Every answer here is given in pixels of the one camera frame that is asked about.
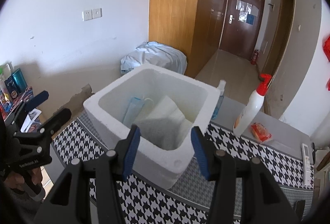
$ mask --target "door frame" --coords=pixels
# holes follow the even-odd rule
[[[282,9],[283,9],[283,0],[281,0],[280,6],[279,6],[277,24],[276,24],[275,33],[274,33],[273,40],[272,40],[272,45],[270,46],[269,53],[268,53],[268,56],[266,58],[266,61],[265,61],[265,64],[264,64],[262,70],[265,68],[267,62],[269,61],[270,53],[271,53],[272,48],[274,46],[274,41],[276,40],[277,35],[278,35],[278,29],[279,29],[279,23],[280,23],[279,19],[280,19],[280,16],[281,16]],[[274,75],[273,75],[272,79],[270,80],[270,82],[268,84],[268,88],[269,88],[270,84],[273,82],[273,80],[274,80],[274,78],[275,78],[275,76],[276,76],[276,74],[278,72],[278,68],[280,67],[280,65],[282,63],[283,57],[284,57],[285,52],[286,52],[286,49],[288,47],[288,44],[289,44],[289,41],[290,41],[290,37],[291,37],[291,32],[292,32],[292,29],[293,29],[293,21],[294,21],[295,12],[296,12],[296,0],[293,0],[292,22],[291,22],[290,29],[289,29],[288,40],[286,41],[285,48],[283,50],[283,54],[282,54],[281,59],[280,59],[280,61],[278,63],[278,66],[277,66],[277,68],[276,68],[276,70],[274,72]]]
[[[228,15],[229,10],[230,10],[231,2],[232,2],[232,0],[227,0],[227,9],[226,9],[226,14],[225,14],[225,18],[224,18],[224,24],[223,24],[223,29],[222,29],[222,33],[221,33],[221,38],[220,38],[220,42],[219,42],[219,49],[220,49],[220,46],[221,46],[222,36],[226,32],[227,26],[229,24],[229,22],[227,20],[227,15]],[[258,15],[258,25],[257,25],[257,29],[256,29],[256,32],[255,32],[255,37],[253,39],[253,43],[255,45],[257,44],[257,39],[258,39],[258,36],[259,36],[259,33],[260,33],[262,17],[264,15],[264,9],[265,9],[265,2],[266,2],[266,0],[261,0],[261,7],[260,7],[259,15]],[[253,51],[251,52],[251,57],[253,56],[254,50],[255,50],[255,47],[253,48]]]

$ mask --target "white remote control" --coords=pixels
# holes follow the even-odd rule
[[[303,153],[303,163],[304,163],[304,185],[308,186],[311,184],[311,163],[310,155],[308,153],[308,146],[306,144],[301,144],[301,150]]]

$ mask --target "human hand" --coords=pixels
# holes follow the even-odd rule
[[[41,181],[42,181],[42,174],[41,174],[40,167],[32,169],[31,172],[32,172],[31,173],[32,183],[35,184],[35,185],[41,183]],[[22,185],[24,184],[24,178],[20,174],[17,174],[15,172],[11,171],[9,173],[9,175],[7,176],[7,178],[5,179],[4,184],[8,188],[18,189],[18,190],[23,191]]]

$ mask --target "door handle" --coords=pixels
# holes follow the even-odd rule
[[[229,17],[229,24],[231,24],[231,22],[232,22],[233,20],[235,20],[235,18],[233,18],[233,15],[230,15],[230,17]]]

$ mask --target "doorway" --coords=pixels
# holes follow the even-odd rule
[[[296,0],[281,0],[273,42],[269,50],[265,65],[262,69],[262,73],[272,75],[272,80],[277,73],[286,47],[288,46],[293,27],[295,6]]]
[[[259,35],[265,0],[228,0],[219,49],[250,60]]]

